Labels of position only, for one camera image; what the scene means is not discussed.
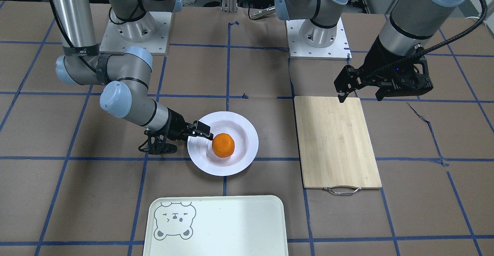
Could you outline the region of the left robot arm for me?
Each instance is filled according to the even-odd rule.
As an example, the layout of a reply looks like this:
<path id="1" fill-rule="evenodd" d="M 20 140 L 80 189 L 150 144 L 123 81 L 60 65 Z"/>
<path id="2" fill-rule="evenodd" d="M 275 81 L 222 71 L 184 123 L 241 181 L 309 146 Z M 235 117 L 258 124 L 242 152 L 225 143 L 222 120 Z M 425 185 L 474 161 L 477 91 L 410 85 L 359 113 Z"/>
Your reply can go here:
<path id="1" fill-rule="evenodd" d="M 366 86 L 378 88 L 376 99 L 419 96 L 433 89 L 425 54 L 454 42 L 474 31 L 487 13 L 485 0 L 480 19 L 471 27 L 439 44 L 425 48 L 452 11 L 465 0 L 397 0 L 386 24 L 355 68 L 346 65 L 335 79 L 341 103 L 351 92 Z"/>

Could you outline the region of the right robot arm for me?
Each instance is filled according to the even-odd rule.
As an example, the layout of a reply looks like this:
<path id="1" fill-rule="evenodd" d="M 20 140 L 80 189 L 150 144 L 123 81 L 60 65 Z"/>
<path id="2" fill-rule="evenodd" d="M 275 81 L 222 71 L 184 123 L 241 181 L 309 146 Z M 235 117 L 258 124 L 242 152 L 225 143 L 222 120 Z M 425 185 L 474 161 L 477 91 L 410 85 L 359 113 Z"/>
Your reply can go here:
<path id="1" fill-rule="evenodd" d="M 64 55 L 56 74 L 67 84 L 103 85 L 101 108 L 111 115 L 147 128 L 151 137 L 184 140 L 189 136 L 213 139 L 210 127 L 188 123 L 179 113 L 148 96 L 153 68 L 151 53 L 138 46 L 122 54 L 101 54 L 96 41 L 89 0 L 48 0 L 62 35 Z M 109 18 L 124 38 L 141 41 L 155 34 L 151 12 L 178 12 L 182 0 L 109 0 Z"/>

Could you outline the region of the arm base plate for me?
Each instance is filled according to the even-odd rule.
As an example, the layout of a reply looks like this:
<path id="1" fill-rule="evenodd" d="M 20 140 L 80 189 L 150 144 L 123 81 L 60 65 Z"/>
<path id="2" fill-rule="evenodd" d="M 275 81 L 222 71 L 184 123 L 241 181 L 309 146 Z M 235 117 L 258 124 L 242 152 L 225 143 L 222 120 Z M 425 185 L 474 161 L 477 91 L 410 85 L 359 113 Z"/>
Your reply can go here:
<path id="1" fill-rule="evenodd" d="M 287 20 L 286 34 L 291 59 L 351 59 L 341 19 L 330 29 L 316 27 L 310 20 Z"/>
<path id="2" fill-rule="evenodd" d="M 147 12 L 135 22 L 114 24 L 109 21 L 100 44 L 100 52 L 122 54 L 131 46 L 144 48 L 152 55 L 167 55 L 173 13 Z"/>

